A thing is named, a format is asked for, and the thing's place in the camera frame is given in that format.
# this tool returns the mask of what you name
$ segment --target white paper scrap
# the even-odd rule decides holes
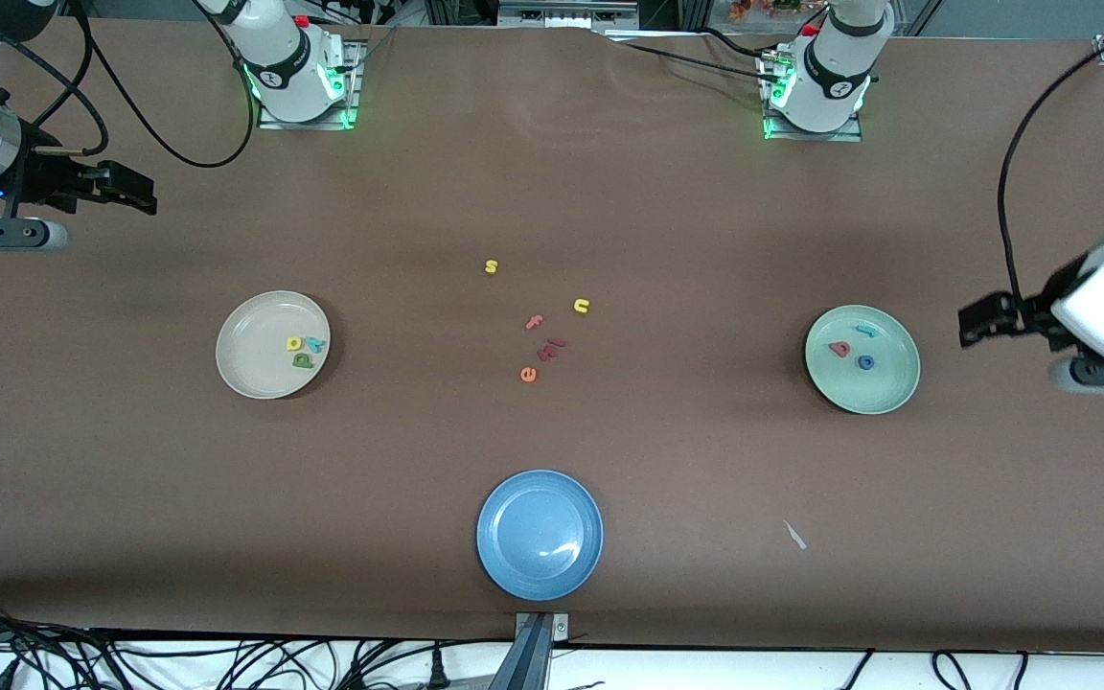
[[[789,538],[794,539],[796,544],[798,544],[798,550],[806,551],[807,542],[803,541],[803,537],[798,535],[798,532],[795,532],[795,529],[792,526],[789,526],[788,521],[783,520],[783,524],[786,526],[786,530],[788,530],[789,532]]]

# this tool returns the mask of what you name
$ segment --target black cable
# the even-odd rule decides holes
[[[335,656],[335,647],[332,645],[332,640],[331,639],[323,639],[322,641],[319,641],[319,643],[312,643],[312,645],[310,645],[309,647],[311,648],[311,647],[316,647],[316,646],[325,646],[326,647],[326,654],[330,655],[330,662],[332,664],[332,668],[331,668],[331,672],[330,672],[330,682],[328,682],[328,686],[326,686],[326,690],[331,690],[335,687],[335,680],[337,680],[337,678],[338,678],[338,657]],[[308,668],[306,668],[306,665],[304,665],[304,664],[299,662],[299,660],[295,659],[295,656],[301,655],[301,654],[304,654],[304,651],[306,651],[306,650],[297,650],[297,651],[294,651],[294,654],[289,654],[288,650],[284,650],[284,656],[285,656],[285,659],[290,660],[290,664],[295,665],[295,667],[297,667],[298,669],[301,669],[301,671],[304,673],[306,673],[306,676],[309,678],[309,682],[311,682],[312,687],[315,687],[315,690],[322,690],[318,686],[318,682],[315,681],[315,677],[312,677],[312,673],[309,672]]]
[[[446,676],[446,665],[442,662],[442,643],[433,643],[433,668],[428,672],[428,682],[425,687],[428,687],[428,690],[444,690],[450,687],[450,679]]]
[[[959,690],[958,687],[952,684],[952,682],[947,682],[943,678],[943,672],[940,671],[940,659],[949,660],[949,662],[952,662],[952,668],[956,669],[956,676],[960,678],[960,682],[965,687],[965,690],[973,690],[973,687],[969,687],[969,678],[965,677],[965,671],[960,668],[960,664],[956,660],[956,657],[952,656],[952,651],[934,651],[932,655],[932,671],[936,673],[936,679],[940,681],[940,684],[946,687],[947,690]]]
[[[112,676],[114,676],[115,680],[119,681],[119,684],[123,687],[123,690],[130,690],[130,681],[127,680],[126,673],[121,670],[121,668],[119,668],[117,660],[114,660],[113,656],[109,655],[108,650],[110,645],[106,639],[96,637],[96,635],[93,635],[92,633],[88,631],[84,631],[84,629],[71,628],[70,626],[66,625],[57,625],[57,624],[45,624],[43,626],[41,626],[40,624],[30,624],[30,625],[40,626],[40,628],[49,629],[49,631],[54,631],[57,634],[65,635],[66,637],[74,638],[76,650],[79,651],[79,656],[83,656],[84,662],[87,664],[87,672],[89,673],[89,677],[95,679],[96,672],[95,669],[93,669],[93,666],[95,664],[93,664],[92,660],[88,659],[87,654],[86,651],[84,651],[83,647],[83,643],[87,643],[87,645],[92,647],[94,650],[99,651],[99,657],[97,658],[97,660],[100,659],[105,660],[105,667],[108,667],[109,672],[112,673]]]
[[[846,684],[842,686],[839,690],[853,690],[854,682],[859,682],[859,676],[860,673],[862,673],[864,665],[868,665],[868,662],[870,662],[872,656],[874,655],[875,650],[863,651],[862,659],[859,659],[859,664],[854,665],[853,671],[850,671],[850,679],[847,680]]]
[[[932,23],[932,19],[934,19],[934,14],[938,11],[940,6],[943,4],[943,0],[927,0],[927,2],[928,4],[919,10],[919,17],[911,24],[911,31],[909,31],[907,35],[923,35],[928,23]]]
[[[369,672],[369,666],[380,659],[385,651],[399,646],[394,639],[386,639],[386,641],[378,643],[376,647],[365,651],[362,656],[360,650],[364,648],[365,643],[360,641],[360,645],[355,646],[355,651],[352,654],[352,665],[347,669],[342,680],[335,686],[335,690],[359,690],[360,687],[364,686],[364,676]]]
[[[1027,310],[1025,297],[1020,294],[1020,279],[1017,278],[1016,272],[1016,261],[1012,257],[1012,236],[1008,232],[1008,217],[1007,217],[1007,183],[1008,183],[1008,171],[1012,167],[1012,156],[1016,153],[1016,149],[1020,146],[1020,138],[1025,136],[1025,130],[1029,127],[1029,121],[1033,120],[1038,110],[1042,108],[1042,104],[1045,104],[1047,99],[1050,98],[1052,93],[1059,91],[1072,75],[1079,73],[1085,65],[1095,62],[1096,59],[1101,57],[1101,51],[1093,51],[1087,53],[1085,56],[1079,59],[1074,64],[1068,67],[1063,74],[1055,77],[1055,82],[1052,82],[1047,91],[1042,92],[1042,95],[1029,106],[1026,112],[1025,117],[1020,118],[1020,124],[1016,128],[1016,135],[1012,135],[1011,142],[1008,142],[1008,150],[1004,155],[1004,162],[999,166],[999,189],[996,191],[995,197],[995,210],[996,214],[999,215],[999,236],[1004,241],[1004,262],[1007,263],[1008,270],[1008,287],[1011,288],[1009,291],[1012,293],[1012,301],[1016,305],[1017,314],[1020,314],[1020,319],[1025,323],[1025,328],[1034,329],[1033,323],[1027,319]]]
[[[733,42],[733,40],[731,40],[730,36],[724,34],[722,31],[716,30],[716,28],[703,25],[700,28],[700,30],[697,30],[697,33],[708,33],[709,35],[713,35],[714,39],[721,40],[722,43],[726,45],[726,47],[731,49],[731,51],[735,51],[741,55],[747,55],[750,57],[761,56],[761,51],[754,51],[754,49],[752,47],[744,47],[744,45],[740,45],[739,43]]]
[[[457,647],[459,645],[478,645],[479,643],[495,643],[496,640],[497,639],[450,639],[450,641],[447,643],[438,643],[438,646],[444,649],[446,647]],[[393,657],[390,657],[388,659],[382,659],[381,662],[373,665],[373,667],[364,669],[364,671],[360,673],[360,680],[363,681],[364,677],[368,676],[368,673],[376,672],[378,669],[385,667],[385,665],[393,665],[394,662],[397,662],[399,659],[406,659],[407,657],[413,657],[416,655],[425,655],[428,654],[428,651],[433,651],[432,645],[420,647],[416,648],[415,650],[406,650],[402,655],[394,655]]]
[[[43,686],[49,688],[49,682],[55,682],[57,687],[62,689],[64,687],[56,677],[53,676],[47,669],[45,669],[44,664],[40,660],[40,651],[44,650],[50,655],[57,656],[64,662],[70,665],[71,676],[81,680],[81,686],[91,687],[92,690],[99,690],[100,684],[93,673],[84,669],[82,665],[78,664],[77,659],[74,659],[66,650],[54,641],[53,638],[49,638],[42,635],[40,630],[33,624],[28,624],[25,620],[14,620],[11,617],[6,617],[0,615],[0,629],[3,633],[12,634],[12,644],[10,650],[19,662],[26,665],[26,667],[35,669],[42,676]],[[130,690],[130,687],[125,686],[123,690]]]
[[[267,673],[267,678],[279,678],[280,676],[288,676],[288,673],[297,673],[297,678],[301,679],[301,690],[309,690],[310,677],[306,676],[304,672],[297,671],[295,668],[285,669],[285,671]]]
[[[87,76],[88,67],[92,65],[92,29],[88,26],[87,14],[79,12],[74,14],[74,17],[75,22],[79,24],[79,32],[84,35],[84,56],[79,57],[79,67],[75,71],[74,77],[71,78],[71,84],[77,87],[79,84],[84,83],[84,76]],[[62,95],[59,95],[59,97],[54,99],[53,104],[50,104],[47,108],[40,113],[40,115],[36,115],[36,119],[32,120],[32,127],[43,126],[45,120],[52,117],[54,113],[57,113],[57,110],[66,104],[66,99],[70,98],[73,93],[75,92],[70,88],[62,88]]]
[[[253,659],[251,659],[251,655],[253,655],[254,651],[257,650],[251,651],[250,655],[245,655],[244,657],[242,657],[240,662],[233,664],[234,668],[232,669],[231,672],[224,673],[224,677],[220,679],[220,684],[215,686],[215,690],[231,690],[233,687],[233,682],[236,681],[236,679],[240,679],[243,676],[245,676],[245,672],[248,671],[251,667],[259,662],[259,660],[265,659],[267,655],[272,654],[272,651],[282,650],[282,648],[284,648],[284,643],[270,643],[270,646],[272,648],[269,650],[263,650],[262,654],[258,654]],[[248,664],[245,664],[246,659],[250,659]],[[237,664],[241,664],[241,668],[236,668]]]
[[[262,647],[266,643],[254,643],[254,647]],[[217,655],[227,655],[230,651],[236,651],[241,654],[242,646],[236,647],[223,647],[219,650],[189,650],[189,651],[145,651],[145,650],[124,650],[124,648],[114,645],[114,654],[117,655],[128,655],[131,657],[145,657],[153,659],[168,659],[168,658],[187,658],[187,657],[214,657]]]
[[[735,67],[729,67],[726,65],[719,65],[718,62],[698,61],[697,57],[688,57],[686,55],[678,55],[675,53],[667,53],[666,51],[658,51],[657,47],[646,47],[645,45],[636,45],[627,42],[625,43],[625,45],[628,45],[628,47],[631,47],[635,51],[640,51],[644,53],[652,53],[656,55],[661,55],[664,57],[671,57],[672,61],[689,62],[689,64],[701,65],[702,67],[709,67],[710,70],[723,71],[723,73],[751,76],[752,78],[761,79],[761,82],[776,82],[776,78],[778,78],[775,77],[775,75],[757,74],[749,70],[739,70]]]
[[[285,672],[302,672],[304,673],[304,678],[312,680],[312,673],[309,672],[309,668],[307,668],[306,665],[301,664],[301,660],[299,660],[297,657],[299,657],[302,654],[306,654],[306,651],[308,651],[308,650],[312,650],[312,648],[318,647],[320,645],[323,645],[323,643],[321,643],[321,641],[310,643],[309,645],[304,646],[304,647],[299,648],[296,651],[285,650],[284,647],[279,647],[279,661],[276,665],[273,665],[272,670],[268,671],[268,672],[265,672],[262,678],[258,678],[258,680],[255,680],[254,682],[251,682],[250,690],[258,690],[258,688],[262,687],[264,684],[264,682],[267,681],[267,679],[279,677],[279,676],[282,676],[282,673],[285,673]],[[288,671],[280,671],[279,670],[279,669],[284,668],[285,665],[289,665],[289,664],[294,665],[294,667],[297,667],[297,669],[299,669],[299,671],[295,671],[294,669],[288,669]]]
[[[45,73],[47,73],[53,78],[57,79],[57,83],[62,84],[62,87],[64,87],[65,91],[70,91],[71,95],[75,96],[75,98],[79,102],[79,105],[84,106],[84,109],[86,109],[89,117],[92,117],[92,121],[96,124],[97,135],[99,135],[100,137],[100,140],[97,141],[97,145],[93,146],[93,148],[91,149],[74,149],[75,152],[70,155],[96,156],[97,153],[100,153],[102,151],[105,151],[105,149],[109,148],[109,127],[105,126],[105,119],[100,117],[100,113],[98,113],[96,106],[92,104],[92,100],[89,100],[88,97],[85,96],[82,91],[79,91],[78,86],[73,84],[71,79],[66,78],[66,76],[63,75],[61,71],[57,71],[54,67],[54,65],[50,65],[49,62],[45,62],[42,56],[32,52],[31,49],[28,47],[25,44],[19,43],[18,40],[13,40],[10,35],[3,33],[3,31],[1,30],[0,30],[0,41],[2,43],[10,45],[10,47],[17,49],[18,53],[20,53],[24,57],[30,59],[30,61],[32,61],[34,65],[39,66],[41,70],[45,70]]]
[[[197,0],[192,0],[192,2],[199,6],[199,9],[202,10],[202,6],[198,4]],[[77,12],[84,12],[83,0],[70,0],[70,3]],[[100,66],[105,67],[105,73],[109,75],[110,82],[113,82],[114,86],[118,88],[118,93],[121,93],[123,99],[126,99],[127,105],[130,106],[130,109],[135,113],[135,117],[139,119],[144,129],[148,130],[148,135],[150,135],[150,137],[152,137],[152,139],[161,146],[161,149],[164,149],[164,151],[177,158],[177,160],[188,166],[195,167],[195,169],[219,169],[219,167],[227,166],[229,163],[235,161],[236,158],[242,155],[242,151],[245,150],[245,146],[250,145],[251,136],[254,135],[254,97],[251,95],[250,79],[246,78],[244,71],[240,68],[241,65],[237,64],[240,59],[237,59],[236,50],[233,49],[232,42],[229,42],[229,36],[223,33],[220,25],[217,25],[217,23],[214,22],[214,19],[209,17],[205,11],[203,11],[203,17],[205,17],[206,21],[211,22],[211,25],[215,28],[215,33],[220,35],[220,40],[222,40],[224,46],[229,50],[229,55],[232,55],[233,57],[233,70],[236,72],[237,77],[241,77],[242,79],[242,88],[245,92],[245,108],[246,113],[248,113],[248,118],[246,118],[245,123],[245,136],[242,137],[242,142],[236,146],[236,151],[229,153],[229,157],[223,158],[221,161],[211,163],[195,161],[184,155],[181,155],[178,149],[172,148],[172,146],[164,140],[164,137],[159,135],[156,127],[152,127],[152,123],[148,121],[148,117],[146,117],[146,115],[144,115],[144,113],[139,109],[139,106],[135,103],[135,98],[132,98],[130,93],[127,92],[127,87],[124,86],[121,79],[118,78],[118,74],[115,73],[113,65],[110,65],[108,59],[105,57],[105,53],[100,51],[100,45],[96,42],[96,39],[93,39],[91,31],[88,31],[88,40],[91,40],[92,43],[92,52],[96,54],[97,61],[100,61]]]
[[[258,646],[262,646],[262,645],[265,645],[265,643],[259,643],[258,644]],[[236,647],[237,651],[241,651],[241,649],[242,649],[241,646]],[[117,646],[114,646],[114,651],[117,651],[117,654],[120,655],[120,651],[117,650]],[[124,667],[127,668],[128,671],[130,671],[131,673],[134,673],[136,678],[139,678],[141,681],[144,681],[144,684],[150,687],[150,689],[152,689],[152,690],[172,690],[171,687],[159,686],[158,682],[156,682],[151,678],[148,678],[148,676],[145,676],[144,672],[140,672],[139,669],[135,668],[135,666],[131,665],[130,662],[128,662],[126,659],[119,658],[119,661],[124,665]],[[227,677],[230,672],[233,672],[233,669],[236,668],[236,664],[237,664],[237,661],[234,659],[233,660],[233,665],[230,665],[229,666],[229,670],[224,672],[224,677]]]
[[[1029,651],[1020,650],[1017,651],[1020,656],[1020,665],[1016,669],[1016,679],[1012,680],[1012,690],[1020,690],[1020,682],[1025,680],[1025,671],[1029,668]]]
[[[577,635],[573,635],[571,637],[566,637],[564,639],[564,641],[565,641],[565,645],[569,645],[569,643],[573,643],[573,641],[575,641],[575,639],[582,639],[583,637],[591,637],[591,634],[588,634],[588,633],[578,633]],[[564,659],[564,657],[567,657],[569,655],[574,654],[574,651],[585,650],[586,647],[588,647],[588,645],[574,645],[573,648],[571,648],[571,650],[569,650],[569,651],[565,651],[565,654],[563,654],[563,655],[556,655],[556,656],[552,657],[552,660],[554,662],[556,659]]]

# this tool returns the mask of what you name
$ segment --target brown table surface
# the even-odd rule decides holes
[[[95,28],[172,144],[236,145],[209,26]],[[70,23],[34,47],[74,71]],[[764,141],[744,78],[599,35],[404,28],[354,131],[259,131],[217,171],[168,158],[94,68],[108,156],[161,213],[86,204],[65,253],[0,253],[0,603],[124,628],[505,636],[546,607],[588,643],[1104,650],[1104,397],[1053,390],[1043,341],[963,352],[955,327],[1006,285],[1008,137],[1083,51],[893,40],[867,140],[814,145]],[[24,114],[57,92],[10,51],[0,84]],[[93,141],[74,100],[52,129]],[[1104,67],[1042,110],[1009,200],[1027,288],[1103,235]],[[212,350],[275,288],[323,305],[333,358],[255,402]],[[856,301],[921,350],[894,414],[836,411],[803,371],[811,320]],[[570,348],[521,383],[548,337]],[[606,523],[595,575],[548,606],[475,551],[526,468],[577,477]]]

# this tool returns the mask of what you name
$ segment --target white floor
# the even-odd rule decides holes
[[[123,645],[137,650],[217,650],[232,643],[146,643]],[[425,646],[407,643],[394,654]],[[297,650],[301,643],[290,643]],[[335,643],[333,655],[340,672],[350,664],[354,643]],[[452,679],[490,676],[496,671],[508,646],[501,643],[450,647],[444,650],[444,665]],[[602,682],[601,690],[837,690],[846,683],[859,651],[678,651],[678,650],[572,650],[558,651],[552,662],[549,690],[582,689]],[[158,686],[172,690],[212,690],[232,664],[231,651],[222,656],[141,659],[131,658],[137,671],[148,673]],[[10,660],[0,651],[0,671]],[[1017,664],[1015,655],[958,655],[973,690],[1011,689]],[[333,668],[331,651],[319,647],[301,661],[309,668],[311,680],[323,689],[329,684]],[[270,659],[251,668],[233,687],[248,687],[272,668]],[[70,677],[61,665],[51,665],[55,676]],[[428,680],[429,655],[417,655],[381,669],[368,677],[371,687],[390,682],[396,687],[415,687]],[[945,665],[945,678],[952,686],[963,687]],[[145,687],[144,684],[132,684]],[[295,673],[267,680],[266,690],[301,690],[301,679]],[[932,671],[927,654],[877,654],[854,690],[943,689]],[[1104,656],[1033,655],[1021,690],[1072,690],[1104,687]],[[12,690],[42,690],[40,676],[21,667]]]

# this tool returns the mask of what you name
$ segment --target power cord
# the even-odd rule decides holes
[[[872,656],[875,655],[875,650],[863,651],[862,659],[859,659],[859,664],[854,665],[853,671],[850,671],[850,678],[846,679],[846,684],[840,687],[838,690],[853,690],[854,682],[859,682],[859,676],[862,673],[863,667],[867,667],[870,662]]]
[[[0,672],[0,690],[11,690],[11,684],[14,682],[14,672],[19,668],[19,659],[12,659],[8,664],[8,667]]]
[[[92,40],[88,36],[92,34],[92,29],[88,26],[88,21],[86,17],[75,18],[75,21],[79,24],[79,31],[84,34],[84,56],[79,57],[79,67],[75,71],[75,77],[71,78],[71,84],[73,86],[79,86],[84,83],[84,76],[88,74],[88,67],[92,65]],[[32,120],[32,127],[40,127],[45,124],[50,117],[53,117],[54,113],[57,113],[59,108],[62,108],[66,104],[67,98],[74,95],[74,91],[70,88],[62,88],[62,95],[59,95],[54,99],[53,104],[50,104],[47,108],[42,110],[40,115],[36,115],[36,119]]]
[[[54,682],[57,687],[63,687],[62,682],[57,681],[57,678],[53,676],[52,672],[45,668],[40,660],[40,652],[46,651],[49,655],[57,656],[60,659],[64,660],[70,665],[71,676],[73,676],[78,682],[77,687],[86,687],[88,690],[109,690],[108,687],[102,686],[102,682],[97,678],[97,673],[92,669],[92,661],[88,659],[87,655],[84,654],[84,644],[88,645],[95,650],[100,651],[100,657],[105,659],[105,665],[108,667],[109,672],[114,676],[114,680],[118,682],[123,690],[131,690],[130,681],[127,680],[126,673],[121,671],[121,668],[114,662],[110,656],[106,655],[106,646],[104,639],[97,638],[93,634],[88,634],[83,629],[67,628],[63,625],[39,625],[33,623],[26,623],[26,620],[12,619],[10,616],[0,614],[0,633],[8,633],[11,635],[10,650],[17,660],[28,667],[35,669],[36,672],[42,677],[42,684],[45,690],[49,690],[50,682]],[[57,636],[65,637],[67,639],[73,639],[76,644],[76,648],[81,657],[83,657],[83,664],[79,664],[79,659],[71,656],[62,644],[57,641]]]
[[[433,643],[433,671],[428,673],[428,690],[444,690],[450,687],[446,667],[442,665],[442,643]]]
[[[437,643],[437,645],[435,646],[444,649],[446,647],[456,647],[459,645],[477,645],[478,643],[512,643],[512,639],[452,639],[452,641]],[[368,676],[368,673],[376,672],[382,667],[386,667],[386,665],[393,665],[394,662],[397,662],[397,660],[400,659],[406,659],[407,657],[428,654],[428,651],[433,651],[433,645],[428,645],[425,647],[416,647],[414,650],[403,651],[402,655],[394,655],[393,657],[382,659],[380,660],[380,662],[363,668],[362,671],[360,671],[359,676],[353,677],[352,673],[349,672],[349,676],[346,676],[343,680],[340,682],[340,684],[336,686],[336,688],[337,690],[347,690],[347,688],[351,684],[351,682],[354,681],[359,681],[361,684],[363,684],[364,677]]]
[[[10,47],[17,49],[18,53],[30,59],[34,65],[39,66],[41,70],[45,70],[45,73],[57,79],[57,83],[62,84],[62,87],[65,91],[63,92],[64,96],[66,93],[70,93],[71,96],[75,96],[75,98],[79,102],[79,105],[83,105],[89,117],[92,117],[92,121],[96,124],[97,135],[100,137],[97,145],[92,146],[91,149],[66,149],[61,148],[61,146],[36,146],[34,149],[36,153],[49,156],[96,156],[97,153],[104,152],[105,149],[109,148],[109,127],[105,126],[105,118],[100,117],[100,113],[98,113],[96,106],[92,104],[92,100],[89,100],[82,91],[79,91],[77,84],[74,84],[71,79],[66,78],[61,71],[57,71],[54,65],[50,65],[49,62],[45,62],[42,56],[32,52],[25,44],[19,43],[18,40],[13,40],[10,35],[3,33],[3,30],[0,30],[0,41],[10,45]]]
[[[709,67],[710,70],[722,71],[723,73],[750,76],[752,78],[758,79],[758,82],[776,82],[776,79],[778,79],[778,77],[775,77],[775,75],[757,74],[754,73],[754,71],[750,70],[740,70],[736,67],[720,65],[718,64],[718,62],[698,61],[697,57],[689,57],[687,55],[678,55],[676,53],[667,53],[666,51],[658,51],[657,47],[646,47],[645,45],[637,45],[627,42],[625,43],[625,45],[628,45],[628,47],[631,47],[635,51],[640,51],[644,53],[652,53],[654,55],[661,55],[664,57],[672,59],[672,61],[688,62],[688,64],[701,65],[702,67]]]
[[[744,47],[744,45],[740,45],[739,43],[733,42],[733,40],[731,40],[731,36],[729,36],[728,34],[724,34],[722,31],[716,30],[716,28],[709,25],[703,25],[702,28],[700,28],[700,30],[697,30],[697,33],[705,33],[709,35],[713,35],[714,39],[721,40],[723,45],[730,47],[731,51],[735,51],[741,55],[747,55],[750,57],[760,57],[762,52],[767,51],[767,49],[769,49],[769,47],[760,47],[760,49]]]
[[[369,665],[375,662],[376,659],[381,658],[381,655],[386,654],[388,650],[392,650],[397,647],[399,643],[393,641],[393,639],[388,639],[385,643],[378,643],[376,647],[371,650],[365,651],[363,656],[360,655],[360,650],[364,648],[364,643],[355,646],[355,651],[352,654],[352,665],[347,669],[347,675],[335,686],[335,690],[365,690],[364,677],[373,669],[368,668]]]
[[[86,22],[87,12],[84,11],[83,0],[68,0],[68,3],[71,6],[71,10],[75,12],[75,17],[83,18],[83,21]],[[156,127],[152,127],[152,123],[148,121],[148,117],[144,115],[139,105],[135,103],[135,98],[130,96],[130,92],[127,92],[126,85],[121,83],[121,78],[118,78],[117,71],[114,71],[113,65],[110,65],[108,59],[105,57],[105,53],[100,51],[100,45],[96,42],[95,36],[92,35],[91,26],[88,28],[86,40],[89,44],[92,44],[92,52],[96,54],[97,61],[100,62],[100,66],[105,67],[105,73],[109,75],[109,79],[113,82],[114,87],[118,88],[118,93],[121,95],[123,99],[126,99],[127,105],[130,106],[131,113],[135,113],[135,117],[139,119],[144,129],[148,130],[148,135],[150,135],[150,137],[152,137],[152,139],[161,146],[161,149],[164,149],[166,152],[177,158],[177,160],[188,166],[195,167],[195,169],[220,169],[220,167],[227,166],[229,163],[235,161],[236,158],[245,150],[245,146],[250,145],[251,137],[254,135],[254,97],[251,95],[250,78],[246,77],[244,73],[241,55],[237,55],[236,49],[233,47],[231,40],[229,40],[229,35],[224,34],[222,28],[214,22],[214,19],[206,13],[206,10],[202,9],[202,6],[199,4],[197,0],[192,0],[192,3],[199,8],[203,18],[206,18],[206,21],[211,23],[211,26],[215,30],[215,34],[220,36],[220,41],[224,44],[224,47],[229,50],[229,55],[233,59],[233,70],[236,72],[237,77],[240,77],[242,82],[242,88],[245,95],[246,114],[248,114],[248,118],[246,118],[245,123],[245,135],[242,137],[241,144],[236,146],[236,151],[229,153],[226,158],[223,158],[220,161],[210,163],[195,161],[178,151],[178,149],[172,148],[172,146],[164,140],[164,137],[156,130]]]
[[[1020,690],[1020,682],[1025,680],[1025,671],[1029,668],[1029,651],[1020,650],[1017,651],[1017,656],[1020,657],[1020,664],[1017,665],[1016,678],[1012,680],[1012,690]],[[943,678],[943,671],[940,671],[940,659],[947,659],[948,664],[952,665],[954,671],[956,671],[956,677],[960,679],[960,684],[963,684],[965,690],[973,690],[969,687],[969,678],[965,676],[965,670],[960,668],[960,662],[956,660],[956,657],[952,655],[952,651],[940,650],[932,655],[932,671],[936,676],[936,680],[940,684],[947,688],[947,690],[959,690],[958,687],[947,682]]]

